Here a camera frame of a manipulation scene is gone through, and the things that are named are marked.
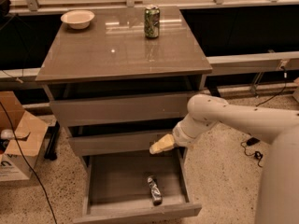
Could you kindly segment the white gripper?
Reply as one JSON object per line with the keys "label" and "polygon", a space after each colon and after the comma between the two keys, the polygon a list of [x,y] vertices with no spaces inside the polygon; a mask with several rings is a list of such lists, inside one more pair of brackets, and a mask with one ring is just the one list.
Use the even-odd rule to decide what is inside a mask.
{"label": "white gripper", "polygon": [[158,154],[179,147],[189,146],[201,133],[206,130],[206,124],[194,119],[188,114],[173,129],[172,134],[168,133],[155,142],[149,148],[150,154]]}

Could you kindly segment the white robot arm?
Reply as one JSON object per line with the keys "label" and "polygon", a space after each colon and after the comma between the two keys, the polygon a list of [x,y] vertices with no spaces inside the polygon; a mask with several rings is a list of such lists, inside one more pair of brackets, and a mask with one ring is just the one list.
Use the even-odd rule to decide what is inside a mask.
{"label": "white robot arm", "polygon": [[231,105],[204,94],[187,103],[187,116],[154,143],[152,154],[188,147],[220,122],[270,144],[255,214],[255,224],[299,224],[299,114],[284,110]]}

